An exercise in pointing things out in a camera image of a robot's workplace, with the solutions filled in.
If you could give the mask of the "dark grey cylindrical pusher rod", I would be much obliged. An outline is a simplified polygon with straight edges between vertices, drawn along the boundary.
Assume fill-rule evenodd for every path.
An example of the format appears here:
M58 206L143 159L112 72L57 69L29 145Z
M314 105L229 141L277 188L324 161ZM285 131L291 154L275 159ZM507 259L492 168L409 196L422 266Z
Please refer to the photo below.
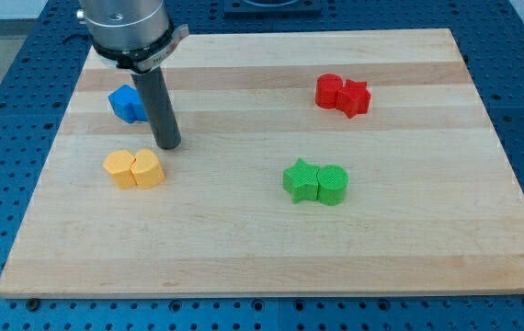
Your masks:
M146 74L132 74L156 145L172 150L181 143L180 130L160 67Z

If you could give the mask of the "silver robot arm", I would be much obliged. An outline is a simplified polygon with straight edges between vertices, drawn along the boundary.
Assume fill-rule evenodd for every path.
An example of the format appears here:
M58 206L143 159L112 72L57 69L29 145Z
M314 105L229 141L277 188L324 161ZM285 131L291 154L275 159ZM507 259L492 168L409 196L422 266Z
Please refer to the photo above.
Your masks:
M163 0L80 0L77 17L85 24L95 51L119 69L128 70L158 147L181 143L162 63L189 35L177 25Z

